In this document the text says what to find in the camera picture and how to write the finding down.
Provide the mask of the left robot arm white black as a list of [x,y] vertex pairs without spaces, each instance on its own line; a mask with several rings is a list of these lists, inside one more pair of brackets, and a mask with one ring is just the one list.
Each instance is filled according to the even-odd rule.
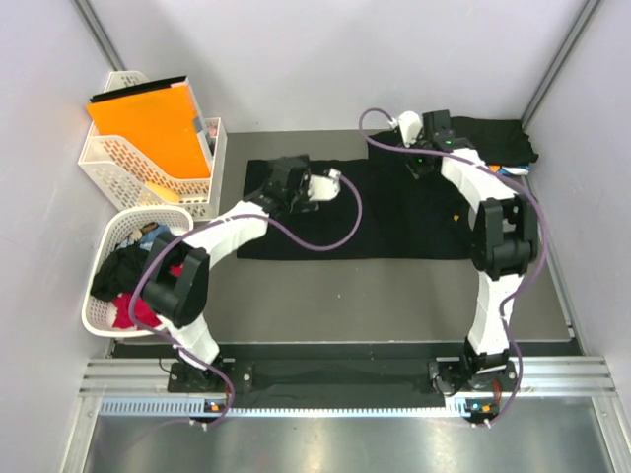
[[203,315],[213,267],[241,246],[264,237],[277,217],[314,211],[320,201],[339,192],[339,173],[314,175],[307,155],[269,164],[268,177],[228,212],[181,236],[170,232],[158,236],[129,303],[131,317],[140,302],[157,315],[177,351],[172,375],[202,390],[213,390],[226,378],[216,361],[219,345]]

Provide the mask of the black t shirt flower print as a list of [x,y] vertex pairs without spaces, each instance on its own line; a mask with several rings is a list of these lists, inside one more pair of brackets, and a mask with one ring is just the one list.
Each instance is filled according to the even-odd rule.
[[270,174],[270,161],[281,157],[306,155],[312,173],[338,169],[351,182],[313,212],[278,218],[302,240],[321,246],[337,243],[338,248],[310,251],[270,228],[242,246],[238,258],[469,259],[469,205],[438,172],[414,177],[400,154],[369,145],[355,131],[252,133],[236,139],[228,152],[233,162],[245,165],[244,194],[256,190]]

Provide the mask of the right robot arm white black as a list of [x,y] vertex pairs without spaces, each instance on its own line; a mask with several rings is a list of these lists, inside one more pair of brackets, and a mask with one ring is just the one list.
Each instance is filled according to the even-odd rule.
[[493,176],[468,139],[456,136],[448,111],[405,111],[396,123],[403,147],[425,152],[409,158],[411,170],[418,175],[438,172],[475,213],[471,260],[478,272],[478,294],[474,320],[457,363],[437,365],[432,382],[446,396],[465,386],[480,390],[511,370],[510,296],[538,254],[536,212],[523,194]]

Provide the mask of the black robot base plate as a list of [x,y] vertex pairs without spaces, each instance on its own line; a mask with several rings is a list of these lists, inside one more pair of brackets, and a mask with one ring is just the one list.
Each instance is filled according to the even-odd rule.
[[437,391],[437,365],[457,363],[456,342],[225,343],[215,365],[226,376],[203,390],[172,375],[167,390],[177,394],[234,392],[245,409],[379,409],[439,407],[445,400],[478,391],[493,401],[507,398],[517,366],[483,386],[465,386],[452,396]]

